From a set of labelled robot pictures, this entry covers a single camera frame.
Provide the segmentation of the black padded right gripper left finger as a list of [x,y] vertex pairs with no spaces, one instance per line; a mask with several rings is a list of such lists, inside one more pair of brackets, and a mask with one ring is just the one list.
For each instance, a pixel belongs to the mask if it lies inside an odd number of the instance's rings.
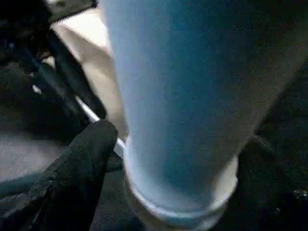
[[0,217],[0,229],[89,230],[117,138],[117,129],[107,120],[88,125]]

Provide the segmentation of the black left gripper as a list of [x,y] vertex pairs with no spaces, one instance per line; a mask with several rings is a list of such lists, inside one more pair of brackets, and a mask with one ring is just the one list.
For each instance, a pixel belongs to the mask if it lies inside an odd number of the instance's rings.
[[73,120],[106,118],[107,110],[52,25],[96,6],[95,0],[0,2],[0,65],[33,70],[33,86]]

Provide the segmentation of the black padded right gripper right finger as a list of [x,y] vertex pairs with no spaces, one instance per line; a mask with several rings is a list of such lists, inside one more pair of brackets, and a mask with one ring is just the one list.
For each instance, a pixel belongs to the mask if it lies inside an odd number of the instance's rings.
[[253,135],[239,155],[238,184],[217,231],[306,231],[308,187],[278,163],[269,142]]

